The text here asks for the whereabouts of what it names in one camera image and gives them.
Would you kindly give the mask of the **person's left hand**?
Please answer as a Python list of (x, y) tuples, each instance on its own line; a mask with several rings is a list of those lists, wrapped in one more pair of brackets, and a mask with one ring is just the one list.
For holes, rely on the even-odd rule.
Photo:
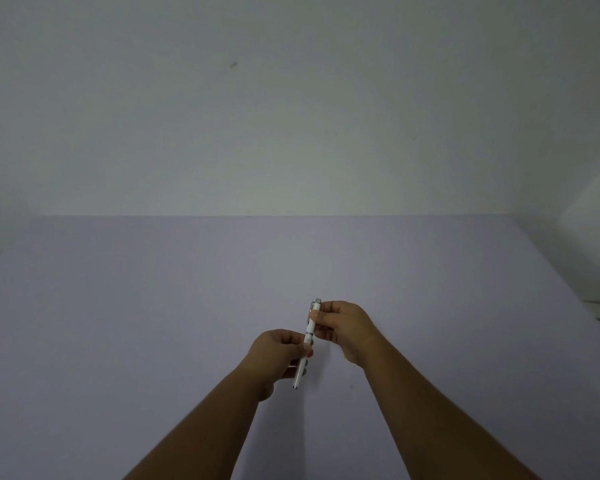
[(248, 353), (238, 365), (238, 370), (254, 380), (258, 389), (258, 400), (263, 402), (270, 398), (277, 381), (293, 379), (300, 359), (311, 358), (312, 355), (312, 345), (277, 346), (275, 330), (269, 330), (255, 339)]

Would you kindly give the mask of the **person's right hand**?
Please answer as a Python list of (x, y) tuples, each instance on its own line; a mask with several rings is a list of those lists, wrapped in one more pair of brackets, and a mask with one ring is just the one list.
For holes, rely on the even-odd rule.
[(339, 346), (345, 358), (362, 369), (367, 367), (371, 353), (385, 341), (366, 311), (348, 301), (346, 314), (313, 310), (308, 318), (315, 322), (314, 336)]

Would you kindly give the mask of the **white and silver pen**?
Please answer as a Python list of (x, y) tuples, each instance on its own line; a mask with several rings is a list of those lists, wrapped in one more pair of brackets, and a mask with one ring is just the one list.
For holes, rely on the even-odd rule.
[[(312, 306), (310, 308), (310, 312), (313, 310), (320, 310), (322, 301), (320, 298), (316, 298), (313, 302), (312, 302)], [(305, 334), (304, 334), (304, 344), (308, 344), (308, 345), (312, 345), (313, 343), (313, 337), (314, 337), (314, 331), (315, 331), (315, 322), (311, 319), (308, 318), (307, 319), (307, 325), (306, 325), (306, 330), (305, 330)], [(298, 390), (299, 386), (301, 384), (301, 380), (303, 378), (304, 372), (306, 370), (306, 366), (307, 366), (307, 362), (308, 359), (307, 357), (304, 357), (302, 359), (300, 359), (300, 361), (298, 362), (297, 368), (296, 368), (296, 374), (294, 377), (294, 382), (293, 382), (293, 389), (294, 390)]]

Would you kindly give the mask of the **person's left forearm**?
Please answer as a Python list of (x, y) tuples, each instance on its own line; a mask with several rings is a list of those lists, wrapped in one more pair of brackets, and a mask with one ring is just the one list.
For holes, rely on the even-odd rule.
[(237, 367), (123, 480), (230, 480), (264, 389)]

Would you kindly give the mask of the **person's right forearm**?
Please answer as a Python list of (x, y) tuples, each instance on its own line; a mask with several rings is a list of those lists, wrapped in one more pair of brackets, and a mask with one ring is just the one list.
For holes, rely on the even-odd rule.
[(358, 354), (411, 480), (541, 480), (384, 336)]

